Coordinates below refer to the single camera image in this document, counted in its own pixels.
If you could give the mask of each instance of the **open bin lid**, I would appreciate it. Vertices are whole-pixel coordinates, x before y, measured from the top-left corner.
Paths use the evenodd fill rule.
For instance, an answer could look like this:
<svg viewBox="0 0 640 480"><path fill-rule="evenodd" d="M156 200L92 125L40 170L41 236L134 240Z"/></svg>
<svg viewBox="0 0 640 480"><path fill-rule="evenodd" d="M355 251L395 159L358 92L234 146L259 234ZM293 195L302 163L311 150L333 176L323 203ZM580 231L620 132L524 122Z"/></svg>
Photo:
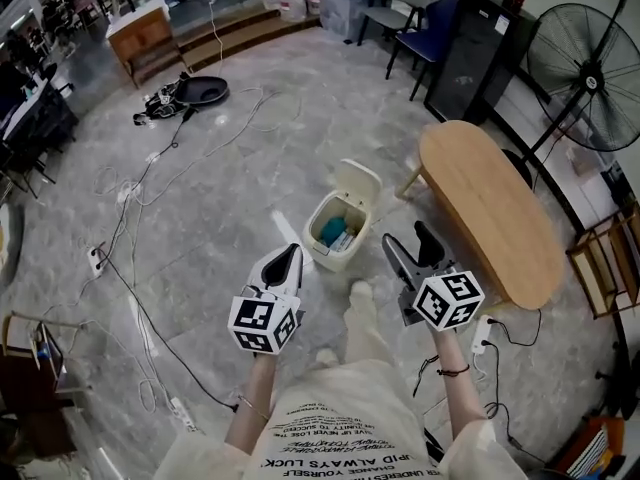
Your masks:
<svg viewBox="0 0 640 480"><path fill-rule="evenodd" d="M364 206L372 207L378 202L382 180L371 169L343 158L336 168L335 177L338 190L346 192L353 204L362 202Z"/></svg>

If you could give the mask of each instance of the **fan guard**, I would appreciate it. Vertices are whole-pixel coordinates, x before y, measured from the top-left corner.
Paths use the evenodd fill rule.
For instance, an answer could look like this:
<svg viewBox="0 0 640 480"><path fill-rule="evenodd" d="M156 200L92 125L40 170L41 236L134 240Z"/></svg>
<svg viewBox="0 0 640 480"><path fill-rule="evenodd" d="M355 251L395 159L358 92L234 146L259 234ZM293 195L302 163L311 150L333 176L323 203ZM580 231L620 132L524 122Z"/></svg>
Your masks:
<svg viewBox="0 0 640 480"><path fill-rule="evenodd" d="M640 53L602 12L581 4L546 11L529 46L529 74L550 96L536 93L550 122L567 105L558 129L597 151L625 148L640 136ZM606 43L596 50L607 27Z"/></svg>

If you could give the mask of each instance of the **black cabinet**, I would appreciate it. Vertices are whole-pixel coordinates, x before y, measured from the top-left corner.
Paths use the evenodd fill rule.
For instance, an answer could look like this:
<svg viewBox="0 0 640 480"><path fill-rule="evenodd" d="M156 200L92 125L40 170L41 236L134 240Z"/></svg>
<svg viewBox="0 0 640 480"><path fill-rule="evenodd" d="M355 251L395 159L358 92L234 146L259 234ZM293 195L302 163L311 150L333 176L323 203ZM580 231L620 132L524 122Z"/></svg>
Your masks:
<svg viewBox="0 0 640 480"><path fill-rule="evenodd" d="M479 124L519 66L536 29L526 11L515 15L502 0L459 0L448 53L436 67L424 100L441 121Z"/></svg>

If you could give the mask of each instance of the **gray floor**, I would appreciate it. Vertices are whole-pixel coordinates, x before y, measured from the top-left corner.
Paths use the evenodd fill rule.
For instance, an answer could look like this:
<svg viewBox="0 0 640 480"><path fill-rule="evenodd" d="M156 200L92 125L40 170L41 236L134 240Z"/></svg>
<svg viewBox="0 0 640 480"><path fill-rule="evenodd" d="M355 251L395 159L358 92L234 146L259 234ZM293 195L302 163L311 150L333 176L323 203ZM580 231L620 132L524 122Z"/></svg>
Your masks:
<svg viewBox="0 0 640 480"><path fill-rule="evenodd" d="M435 120L419 101L422 91L418 101L408 101L413 84L407 69L411 59L401 57L391 79L385 81L387 61L388 52L373 41L360 48L346 46L321 29L227 59L222 73L229 81L229 99L185 124L177 139L180 147L158 160L144 181L145 199L152 198L203 151L233 137L259 99L258 91L243 89L280 92L260 108L252 121L255 128L248 128L233 143L194 165L145 207L140 217L136 290L159 332L204 385L225 401L235 400L251 363L251 355L240 351L226 330L231 298L243 286L253 262L286 242L276 222L284 217L300 233L307 217L331 190L331 173L341 158L353 158L381 176L385 188L376 222L344 274L331 274L320 267L305 270L300 296L307 313L303 327L279 359L278 389L302 373L320 348L343 349L341 315L349 284L356 278L374 286L382 334L413 387L422 361L434 354L434 346L424 326L403 326L395 302L401 285L386 263L380 239L391 232L416 246L412 229L416 219L439 231L462 266L476 272L488 294L487 303L497 300L477 259L429 188L416 183L409 202L393 196L394 187L409 173L408 163L415 161L422 127ZM217 73L217 69L211 66L203 74ZM40 198L25 203L23 254L16 280L1 298L4 311L42 314L53 304L77 300L89 278L85 244L108 242L118 219L117 190L104 196L94 192L113 186L115 173L118 186L124 179L137 179L145 159L169 143L177 120L136 128L131 115L142 109L144 94L178 72L175 68L163 73L139 91L129 86L116 90L81 121L78 142L53 159L57 184L42 185ZM278 123L280 127L272 132L256 129ZM506 144L495 128L486 129ZM562 243L568 246L572 231L567 219L544 184L539 183L538 191ZM132 205L127 215L131 233L138 214L139 206ZM112 258L131 282L127 235L120 238ZM604 386L593 375L597 369L612 368L614 329L608 319L592 320L568 262L565 282L542 314L535 346L509 345L497 329L491 340L501 351L500 400L509 407L511 433L532 453L549 458L580 417L600 400ZM110 269L87 285L77 306L58 306L49 312L49 316L74 322L100 322L146 367L133 315L130 297ZM514 339L527 341L535 332L535 312L510 308L499 317ZM21 324L12 328L12 342L24 339L23 329ZM469 350L473 332L471 325L459 334L465 350ZM71 339L69 331L61 336L65 350ZM171 396L182 400L200 429L223 436L230 412L203 394L155 336L154 345L155 363ZM91 436L80 440L88 449L87 457L95 457L91 448L103 447L122 476L149 478L181 423L172 417L157 387L157 410L145 412L138 399L143 376L136 362L97 325L88 324L88 332L78 335L70 357L69 369L93 386L76 400L84 408L81 419L88 428L77 423L77 415L73 424L76 432ZM478 366L487 372L477 384L485 403L495 396L495 360L492 351L478 358ZM427 428L448 445L444 386L436 368L433 365L425 372L416 403L425 414ZM473 375L481 377L475 371ZM142 386L148 399L147 389ZM495 423L499 439L505 442L504 412ZM524 467L536 465L507 448Z"/></svg>
<svg viewBox="0 0 640 480"><path fill-rule="evenodd" d="M211 0L189 0L170 9L170 25L174 36L188 33L211 20L235 12L256 0L217 0L212 8ZM59 73L74 84L75 92L68 103L76 115L82 117L105 98L120 88L127 88L131 81L105 39L108 22L100 17L88 30L80 30L73 37L77 48L73 55L60 63Z"/></svg>

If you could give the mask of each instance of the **white t-shirt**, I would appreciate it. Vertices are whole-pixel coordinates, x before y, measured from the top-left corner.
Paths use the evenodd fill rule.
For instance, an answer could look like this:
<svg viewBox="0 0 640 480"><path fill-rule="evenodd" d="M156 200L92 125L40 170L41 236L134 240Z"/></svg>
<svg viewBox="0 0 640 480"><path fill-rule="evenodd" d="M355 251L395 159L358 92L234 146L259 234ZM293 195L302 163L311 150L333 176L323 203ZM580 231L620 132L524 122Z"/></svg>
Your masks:
<svg viewBox="0 0 640 480"><path fill-rule="evenodd" d="M251 456L199 434L176 440L155 480L521 480L488 421L468 424L438 466L404 380L377 360L307 373L276 402Z"/></svg>

